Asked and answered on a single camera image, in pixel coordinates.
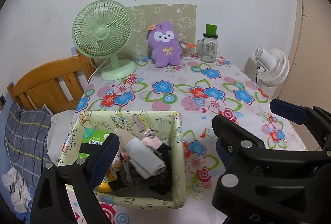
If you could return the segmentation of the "crumpled white cloth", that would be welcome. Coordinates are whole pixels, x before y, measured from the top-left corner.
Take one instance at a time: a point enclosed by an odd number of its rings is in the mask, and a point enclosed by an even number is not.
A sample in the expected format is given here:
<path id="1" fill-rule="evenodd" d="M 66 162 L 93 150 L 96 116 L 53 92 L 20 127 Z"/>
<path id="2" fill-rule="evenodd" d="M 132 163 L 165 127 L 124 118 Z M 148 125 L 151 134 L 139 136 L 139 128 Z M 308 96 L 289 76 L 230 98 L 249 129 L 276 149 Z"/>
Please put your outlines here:
<path id="1" fill-rule="evenodd" d="M 11 202 L 17 213 L 27 213 L 29 203 L 32 201 L 28 186 L 19 172 L 14 168 L 2 175 L 2 183 L 9 191 Z"/>

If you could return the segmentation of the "grey plaid pillow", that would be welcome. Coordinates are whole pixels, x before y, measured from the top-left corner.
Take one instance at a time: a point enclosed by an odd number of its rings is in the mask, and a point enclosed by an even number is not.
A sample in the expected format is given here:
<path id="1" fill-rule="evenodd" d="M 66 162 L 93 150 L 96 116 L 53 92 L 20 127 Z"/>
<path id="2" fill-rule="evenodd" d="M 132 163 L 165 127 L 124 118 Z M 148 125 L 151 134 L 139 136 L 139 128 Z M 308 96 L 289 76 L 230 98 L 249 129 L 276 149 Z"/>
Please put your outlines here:
<path id="1" fill-rule="evenodd" d="M 40 176 L 50 162 L 47 137 L 52 116 L 46 108 L 23 109 L 12 104 L 5 127 L 5 145 L 11 165 L 27 185 L 37 188 Z"/>

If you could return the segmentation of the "colourful cartoon packet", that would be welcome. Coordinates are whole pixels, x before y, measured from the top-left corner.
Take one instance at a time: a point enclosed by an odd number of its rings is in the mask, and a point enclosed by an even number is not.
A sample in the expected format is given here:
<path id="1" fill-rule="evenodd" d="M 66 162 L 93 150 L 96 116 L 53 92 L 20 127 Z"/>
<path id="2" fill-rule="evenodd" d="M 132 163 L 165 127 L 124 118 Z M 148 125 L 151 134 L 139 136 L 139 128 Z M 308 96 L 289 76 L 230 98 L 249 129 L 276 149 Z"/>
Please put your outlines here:
<path id="1" fill-rule="evenodd" d="M 125 163 L 130 160 L 128 154 L 125 152 L 118 153 L 112 161 L 103 181 L 98 186 L 101 193 L 115 192 L 128 186 L 125 183 Z"/>

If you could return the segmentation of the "green tissue pack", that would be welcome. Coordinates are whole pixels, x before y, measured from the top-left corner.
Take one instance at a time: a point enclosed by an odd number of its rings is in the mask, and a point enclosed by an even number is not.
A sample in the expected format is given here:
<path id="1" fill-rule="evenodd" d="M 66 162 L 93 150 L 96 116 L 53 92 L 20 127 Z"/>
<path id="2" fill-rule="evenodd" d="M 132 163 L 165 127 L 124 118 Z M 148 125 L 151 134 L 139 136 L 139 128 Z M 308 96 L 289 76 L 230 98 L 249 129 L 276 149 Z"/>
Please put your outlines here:
<path id="1" fill-rule="evenodd" d="M 99 157 L 101 154 L 101 145 L 109 135 L 110 133 L 108 131 L 85 127 L 78 158 L 87 159 L 90 155 Z"/>

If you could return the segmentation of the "white floor fan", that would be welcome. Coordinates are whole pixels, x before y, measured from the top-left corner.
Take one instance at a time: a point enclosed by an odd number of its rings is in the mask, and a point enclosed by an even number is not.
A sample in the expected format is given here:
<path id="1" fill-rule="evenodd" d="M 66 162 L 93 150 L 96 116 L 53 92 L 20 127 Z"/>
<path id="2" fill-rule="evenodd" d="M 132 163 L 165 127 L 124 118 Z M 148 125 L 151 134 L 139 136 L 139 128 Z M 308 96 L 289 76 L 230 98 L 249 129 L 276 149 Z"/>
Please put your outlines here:
<path id="1" fill-rule="evenodd" d="M 253 54 L 262 67 L 258 80 L 266 87 L 276 87 L 283 83 L 289 74 L 289 60 L 280 49 L 258 47 Z"/>

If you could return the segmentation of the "floral tablecloth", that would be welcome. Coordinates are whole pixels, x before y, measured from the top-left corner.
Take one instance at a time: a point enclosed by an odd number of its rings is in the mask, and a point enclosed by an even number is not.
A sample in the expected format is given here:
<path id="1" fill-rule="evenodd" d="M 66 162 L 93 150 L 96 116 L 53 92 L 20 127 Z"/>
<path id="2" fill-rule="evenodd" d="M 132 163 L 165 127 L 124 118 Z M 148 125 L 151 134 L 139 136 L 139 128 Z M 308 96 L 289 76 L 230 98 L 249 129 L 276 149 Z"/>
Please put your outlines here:
<path id="1" fill-rule="evenodd" d="M 216 152 L 212 120 L 225 116 L 261 139 L 270 150 L 303 151 L 302 139 L 286 119 L 274 115 L 269 97 L 224 57 L 204 63 L 197 56 L 175 67 L 151 60 L 120 80 L 94 76 L 77 105 L 73 122 L 87 111 L 176 111 L 180 114 L 185 161 L 185 203 L 166 210 L 142 210 L 100 201 L 112 223 L 222 223 L 211 203 L 224 166 Z"/>

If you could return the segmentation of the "small cup orange item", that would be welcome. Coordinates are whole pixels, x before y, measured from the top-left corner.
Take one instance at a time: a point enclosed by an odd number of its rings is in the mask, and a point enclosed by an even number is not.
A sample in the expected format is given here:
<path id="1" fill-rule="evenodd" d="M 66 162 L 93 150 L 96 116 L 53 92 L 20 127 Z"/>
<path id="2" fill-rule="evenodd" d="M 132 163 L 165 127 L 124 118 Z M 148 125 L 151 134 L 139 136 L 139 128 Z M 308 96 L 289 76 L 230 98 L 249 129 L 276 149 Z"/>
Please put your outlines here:
<path id="1" fill-rule="evenodd" d="M 195 48 L 197 45 L 191 43 L 180 42 L 180 47 L 182 49 L 181 58 L 188 60 L 191 58 L 191 55 L 194 54 Z"/>

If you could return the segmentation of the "green desk fan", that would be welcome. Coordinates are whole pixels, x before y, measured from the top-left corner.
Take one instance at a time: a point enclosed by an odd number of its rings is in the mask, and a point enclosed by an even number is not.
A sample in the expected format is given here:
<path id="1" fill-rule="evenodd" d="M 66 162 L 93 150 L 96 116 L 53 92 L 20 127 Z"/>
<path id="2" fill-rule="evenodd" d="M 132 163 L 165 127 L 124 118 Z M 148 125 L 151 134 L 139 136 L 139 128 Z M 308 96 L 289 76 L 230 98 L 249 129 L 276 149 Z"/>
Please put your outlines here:
<path id="1" fill-rule="evenodd" d="M 104 62 L 96 68 L 103 80 L 123 79 L 137 69 L 132 60 L 120 60 L 119 52 L 132 32 L 130 14 L 124 5 L 112 0 L 98 0 L 85 6 L 72 26 L 75 47 L 90 59 Z"/>

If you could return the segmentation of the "dark grey gloves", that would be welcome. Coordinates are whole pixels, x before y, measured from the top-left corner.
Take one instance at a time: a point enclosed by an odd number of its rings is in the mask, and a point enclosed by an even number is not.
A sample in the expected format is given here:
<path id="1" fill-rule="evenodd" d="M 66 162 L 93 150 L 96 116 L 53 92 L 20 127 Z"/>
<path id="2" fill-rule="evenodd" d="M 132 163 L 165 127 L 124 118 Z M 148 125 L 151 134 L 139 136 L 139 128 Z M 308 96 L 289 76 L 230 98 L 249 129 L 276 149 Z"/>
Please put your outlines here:
<path id="1" fill-rule="evenodd" d="M 154 150 L 154 154 L 164 161 L 166 166 L 165 171 L 144 179 L 136 171 L 132 163 L 127 162 L 122 165 L 119 171 L 117 171 L 117 179 L 120 179 L 126 187 L 136 187 L 139 189 L 148 187 L 153 192 L 166 195 L 172 190 L 173 185 L 171 148 L 163 143 L 158 149 Z"/>

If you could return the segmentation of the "pink cat wet wipes pack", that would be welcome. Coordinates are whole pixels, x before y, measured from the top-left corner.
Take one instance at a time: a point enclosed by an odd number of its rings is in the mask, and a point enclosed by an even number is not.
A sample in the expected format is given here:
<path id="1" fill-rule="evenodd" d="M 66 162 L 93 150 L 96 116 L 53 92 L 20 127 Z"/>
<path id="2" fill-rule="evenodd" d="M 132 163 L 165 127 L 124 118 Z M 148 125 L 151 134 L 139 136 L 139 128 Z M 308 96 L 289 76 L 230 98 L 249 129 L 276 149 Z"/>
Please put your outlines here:
<path id="1" fill-rule="evenodd" d="M 157 137 L 158 130 L 148 129 L 141 136 L 140 141 L 145 146 L 157 150 L 163 144 L 162 141 Z"/>

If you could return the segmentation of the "yellow fabric storage box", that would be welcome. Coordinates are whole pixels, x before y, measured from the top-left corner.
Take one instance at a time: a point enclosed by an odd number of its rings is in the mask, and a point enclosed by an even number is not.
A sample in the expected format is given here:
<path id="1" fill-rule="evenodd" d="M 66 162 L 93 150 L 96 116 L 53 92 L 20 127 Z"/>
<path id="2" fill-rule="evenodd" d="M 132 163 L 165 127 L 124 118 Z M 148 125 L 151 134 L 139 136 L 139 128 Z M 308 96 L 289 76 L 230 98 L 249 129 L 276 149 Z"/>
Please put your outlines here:
<path id="1" fill-rule="evenodd" d="M 142 210 L 166 210 L 183 207 L 185 203 L 185 161 L 183 155 L 180 114 L 176 111 L 87 111 L 76 119 L 63 145 L 59 166 L 73 164 L 79 158 L 85 128 L 101 131 L 126 129 L 141 135 L 156 129 L 157 137 L 171 147 L 173 187 L 169 198 L 95 192 L 96 197 L 109 204 Z"/>

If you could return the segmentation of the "beige white socks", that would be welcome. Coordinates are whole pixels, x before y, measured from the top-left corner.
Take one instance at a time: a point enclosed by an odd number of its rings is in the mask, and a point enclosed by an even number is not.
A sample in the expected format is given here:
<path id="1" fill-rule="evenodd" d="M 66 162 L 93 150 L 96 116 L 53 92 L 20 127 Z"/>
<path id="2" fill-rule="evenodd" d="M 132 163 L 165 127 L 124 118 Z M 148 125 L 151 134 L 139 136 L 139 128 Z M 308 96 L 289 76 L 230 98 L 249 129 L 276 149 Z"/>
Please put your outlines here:
<path id="1" fill-rule="evenodd" d="M 114 134 L 120 139 L 119 153 L 128 155 L 130 163 L 144 179 L 166 170 L 165 162 L 136 136 L 121 128 L 116 128 Z"/>

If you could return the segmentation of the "beige wardrobe door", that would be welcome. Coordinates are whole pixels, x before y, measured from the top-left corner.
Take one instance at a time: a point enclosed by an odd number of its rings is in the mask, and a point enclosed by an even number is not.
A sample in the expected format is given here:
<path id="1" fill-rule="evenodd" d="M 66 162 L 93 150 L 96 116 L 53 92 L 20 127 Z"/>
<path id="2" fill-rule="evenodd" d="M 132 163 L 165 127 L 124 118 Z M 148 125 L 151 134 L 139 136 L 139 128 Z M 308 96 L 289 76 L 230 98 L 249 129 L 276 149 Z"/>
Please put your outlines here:
<path id="1" fill-rule="evenodd" d="M 303 106 L 330 110 L 330 2 L 297 0 L 297 15 L 287 79 L 273 96 Z"/>

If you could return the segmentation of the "glass jar green lid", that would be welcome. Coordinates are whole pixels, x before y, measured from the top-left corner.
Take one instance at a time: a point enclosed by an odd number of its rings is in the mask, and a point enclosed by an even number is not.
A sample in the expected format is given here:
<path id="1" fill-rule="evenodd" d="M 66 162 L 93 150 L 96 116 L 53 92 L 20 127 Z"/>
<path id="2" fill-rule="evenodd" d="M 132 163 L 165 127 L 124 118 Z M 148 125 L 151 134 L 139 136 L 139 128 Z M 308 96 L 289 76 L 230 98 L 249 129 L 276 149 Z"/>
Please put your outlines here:
<path id="1" fill-rule="evenodd" d="M 217 26 L 206 24 L 203 38 L 198 40 L 196 45 L 196 51 L 200 55 L 201 60 L 206 63 L 214 63 L 218 50 Z"/>

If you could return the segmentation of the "purple plush toy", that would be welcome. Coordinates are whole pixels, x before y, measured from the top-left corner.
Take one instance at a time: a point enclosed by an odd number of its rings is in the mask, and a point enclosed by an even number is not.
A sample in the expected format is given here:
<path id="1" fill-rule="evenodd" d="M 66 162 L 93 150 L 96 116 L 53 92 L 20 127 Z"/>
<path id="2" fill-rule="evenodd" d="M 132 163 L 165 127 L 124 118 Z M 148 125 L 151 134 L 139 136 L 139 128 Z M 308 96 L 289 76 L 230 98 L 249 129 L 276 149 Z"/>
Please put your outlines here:
<path id="1" fill-rule="evenodd" d="M 164 21 L 149 26 L 148 45 L 157 68 L 181 64 L 182 49 L 171 23 Z"/>

